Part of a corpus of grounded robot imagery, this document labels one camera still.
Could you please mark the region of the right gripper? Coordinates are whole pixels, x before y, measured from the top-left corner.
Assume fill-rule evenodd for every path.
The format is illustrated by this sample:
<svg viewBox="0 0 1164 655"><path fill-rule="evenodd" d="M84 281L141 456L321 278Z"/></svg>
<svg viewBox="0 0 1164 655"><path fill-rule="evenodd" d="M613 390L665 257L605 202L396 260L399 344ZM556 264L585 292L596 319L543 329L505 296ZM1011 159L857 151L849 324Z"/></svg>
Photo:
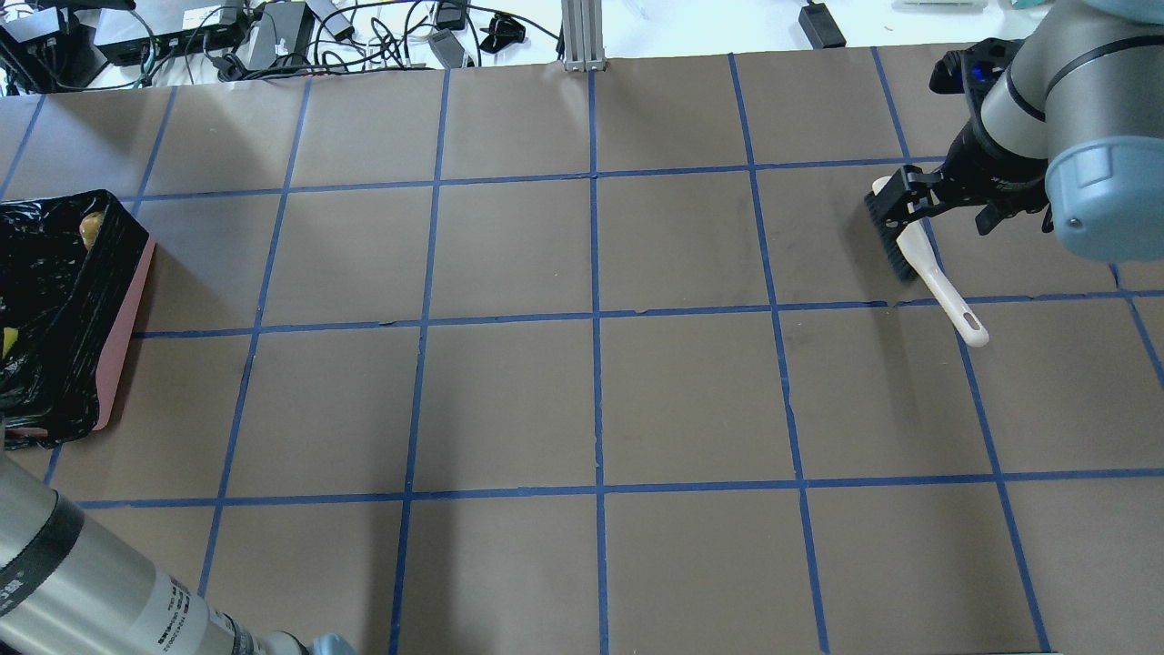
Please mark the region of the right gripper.
<svg viewBox="0 0 1164 655"><path fill-rule="evenodd" d="M980 207L975 229L988 236L1018 213L1049 211L1046 168L1048 161L1035 161L999 145L980 119L968 119L949 145L941 168L928 173L920 166L902 166L887 178L876 191L876 228L901 233L923 218Z"/></svg>

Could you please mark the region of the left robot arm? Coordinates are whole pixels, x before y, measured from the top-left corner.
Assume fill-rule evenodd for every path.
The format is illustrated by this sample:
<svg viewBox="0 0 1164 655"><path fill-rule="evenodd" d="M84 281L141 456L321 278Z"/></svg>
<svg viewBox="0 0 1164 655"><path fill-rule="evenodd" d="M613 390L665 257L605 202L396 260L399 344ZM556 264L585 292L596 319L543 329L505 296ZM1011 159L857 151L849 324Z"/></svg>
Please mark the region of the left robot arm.
<svg viewBox="0 0 1164 655"><path fill-rule="evenodd" d="M9 458L1 497L1 638L17 654L354 652L247 629Z"/></svg>

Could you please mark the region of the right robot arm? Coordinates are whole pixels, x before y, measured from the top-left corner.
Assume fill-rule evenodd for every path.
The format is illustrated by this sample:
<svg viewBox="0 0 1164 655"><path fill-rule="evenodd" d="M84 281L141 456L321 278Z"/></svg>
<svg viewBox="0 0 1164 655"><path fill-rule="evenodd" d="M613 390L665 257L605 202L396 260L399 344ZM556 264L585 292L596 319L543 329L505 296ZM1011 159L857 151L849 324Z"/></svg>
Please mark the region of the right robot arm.
<svg viewBox="0 0 1164 655"><path fill-rule="evenodd" d="M949 50L928 90L963 97L968 121L939 168L899 168L865 195L899 279L916 277L897 238L908 225L977 207L982 236L1043 213L1073 256L1159 261L1159 1L1056 1L1023 40Z"/></svg>

